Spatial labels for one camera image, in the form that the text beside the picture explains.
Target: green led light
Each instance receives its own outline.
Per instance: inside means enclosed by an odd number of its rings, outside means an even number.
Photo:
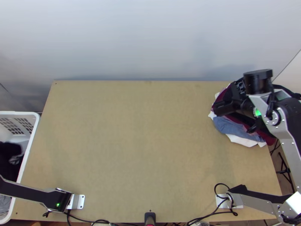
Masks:
[[[260,115],[261,115],[260,111],[256,108],[255,109],[255,116],[260,116]]]

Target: tabletop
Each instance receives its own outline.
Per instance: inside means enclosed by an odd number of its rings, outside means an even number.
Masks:
[[[218,132],[208,117],[228,82],[55,81],[21,183],[84,194],[71,214],[110,222],[187,222],[216,208],[214,185],[245,184],[281,195],[267,147],[247,148]],[[42,217],[45,208],[16,200],[12,218]],[[210,221],[274,216],[248,207]]]

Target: laundry basket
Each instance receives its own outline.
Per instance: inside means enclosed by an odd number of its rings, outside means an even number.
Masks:
[[[17,183],[21,182],[39,120],[35,112],[0,111],[0,141],[19,144],[24,154]],[[0,224],[9,221],[14,204],[15,198],[12,198],[9,211],[0,215]]]

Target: white wall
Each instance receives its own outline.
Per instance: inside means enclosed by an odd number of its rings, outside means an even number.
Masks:
[[[301,93],[301,51],[273,81],[294,93]]]
[[[300,0],[1,0],[0,82],[41,111],[53,79],[277,74],[300,21]]]

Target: pile of clothes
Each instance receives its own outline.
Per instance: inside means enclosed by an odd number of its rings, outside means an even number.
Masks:
[[[216,100],[213,104],[221,101],[231,102],[234,95],[231,86],[235,86],[240,96],[244,98],[246,97],[243,81],[242,79],[239,79],[236,82],[229,84],[228,87],[223,89],[221,92],[215,94]],[[301,100],[301,94],[299,93],[293,93],[289,89],[280,85],[273,85],[273,87],[274,89],[283,89],[291,97]],[[273,145],[277,140],[266,127],[250,133],[250,129],[252,129],[254,126],[255,120],[237,112],[233,112],[224,116],[216,116],[213,112],[213,109],[211,109],[208,117],[213,120],[217,130],[223,134],[226,134],[232,142],[238,144],[247,147],[252,147],[255,145],[263,147],[266,144]]]
[[[16,182],[23,160],[22,148],[18,144],[0,142],[0,175]],[[11,204],[11,197],[0,195],[0,214],[6,213]]]

